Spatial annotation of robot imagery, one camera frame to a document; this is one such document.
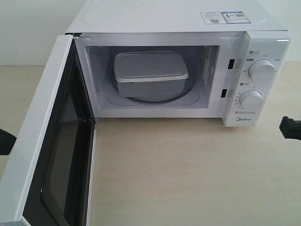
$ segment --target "brand logo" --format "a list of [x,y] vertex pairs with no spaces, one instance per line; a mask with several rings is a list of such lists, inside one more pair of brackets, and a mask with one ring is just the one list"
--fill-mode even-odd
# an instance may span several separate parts
[[236,121],[251,121],[251,119],[249,119],[249,118],[240,118],[240,117],[237,117],[235,120]]

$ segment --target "open door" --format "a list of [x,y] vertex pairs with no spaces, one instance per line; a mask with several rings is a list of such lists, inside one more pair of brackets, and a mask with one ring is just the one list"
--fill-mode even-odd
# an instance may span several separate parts
[[73,36],[59,36],[0,181],[0,225],[87,225],[94,124]]

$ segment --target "plastic container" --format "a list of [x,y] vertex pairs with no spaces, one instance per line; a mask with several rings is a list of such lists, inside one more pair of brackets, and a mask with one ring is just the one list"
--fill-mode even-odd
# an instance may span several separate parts
[[182,93],[188,72],[174,51],[132,52],[116,55],[118,92],[123,97],[157,97]]

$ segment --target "white microwave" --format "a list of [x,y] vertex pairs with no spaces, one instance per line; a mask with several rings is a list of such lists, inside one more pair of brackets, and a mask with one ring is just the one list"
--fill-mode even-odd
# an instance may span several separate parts
[[[10,154],[0,225],[89,225],[95,119],[222,118],[225,126],[255,126],[291,40],[255,0],[89,0],[57,38]],[[122,96],[116,57],[142,52],[180,56],[189,75],[182,92]]]

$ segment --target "timer knob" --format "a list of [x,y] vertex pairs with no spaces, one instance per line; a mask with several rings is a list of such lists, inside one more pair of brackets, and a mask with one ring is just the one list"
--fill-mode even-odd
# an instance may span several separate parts
[[268,81],[275,76],[274,65],[269,60],[259,60],[250,67],[249,76],[254,81]]
[[241,95],[239,102],[246,110],[256,110],[262,105],[263,99],[260,92],[251,90]]

